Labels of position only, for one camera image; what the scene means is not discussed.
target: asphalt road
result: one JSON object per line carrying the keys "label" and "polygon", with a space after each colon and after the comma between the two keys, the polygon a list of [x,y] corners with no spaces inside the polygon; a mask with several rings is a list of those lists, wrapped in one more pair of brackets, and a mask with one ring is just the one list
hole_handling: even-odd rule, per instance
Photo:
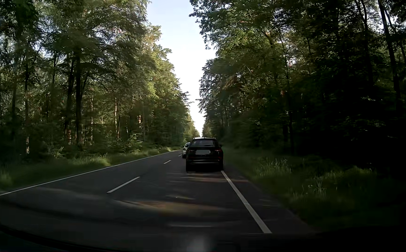
{"label": "asphalt road", "polygon": [[70,243],[144,251],[165,248],[178,236],[202,242],[206,235],[313,232],[233,167],[186,173],[180,154],[2,195],[0,222]]}

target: grass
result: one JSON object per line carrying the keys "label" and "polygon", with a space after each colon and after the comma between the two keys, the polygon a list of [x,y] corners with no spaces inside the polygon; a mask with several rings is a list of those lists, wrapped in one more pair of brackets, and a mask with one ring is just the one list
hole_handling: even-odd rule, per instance
{"label": "grass", "polygon": [[162,147],[123,154],[85,156],[74,159],[55,158],[35,164],[0,165],[0,192],[48,182],[66,176],[170,152],[176,149],[179,148]]}
{"label": "grass", "polygon": [[406,183],[317,156],[224,147],[234,164],[309,225],[324,231],[404,224]]}

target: rear bumper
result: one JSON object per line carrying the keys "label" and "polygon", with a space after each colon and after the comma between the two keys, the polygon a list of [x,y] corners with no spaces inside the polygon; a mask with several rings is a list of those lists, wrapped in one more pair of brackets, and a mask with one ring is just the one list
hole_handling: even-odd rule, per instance
{"label": "rear bumper", "polygon": [[206,164],[214,164],[214,165],[217,165],[217,164],[223,164],[223,159],[194,159],[194,160],[186,160],[186,164],[187,165],[193,165],[193,164],[196,164],[196,165],[199,165],[199,164],[203,164],[203,165],[206,165]]}

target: black suv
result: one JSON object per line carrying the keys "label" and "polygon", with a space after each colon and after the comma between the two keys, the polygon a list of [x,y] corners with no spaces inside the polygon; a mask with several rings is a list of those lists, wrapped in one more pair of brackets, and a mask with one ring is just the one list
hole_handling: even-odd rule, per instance
{"label": "black suv", "polygon": [[186,172],[195,165],[207,165],[206,168],[223,170],[222,145],[215,138],[196,137],[186,151]]}

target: blurred license plate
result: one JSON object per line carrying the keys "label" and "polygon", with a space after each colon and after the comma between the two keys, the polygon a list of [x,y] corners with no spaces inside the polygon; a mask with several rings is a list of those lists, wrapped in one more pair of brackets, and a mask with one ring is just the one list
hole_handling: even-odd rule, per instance
{"label": "blurred license plate", "polygon": [[211,151],[210,150],[197,150],[195,152],[195,154],[196,155],[208,155],[208,154],[211,154]]}

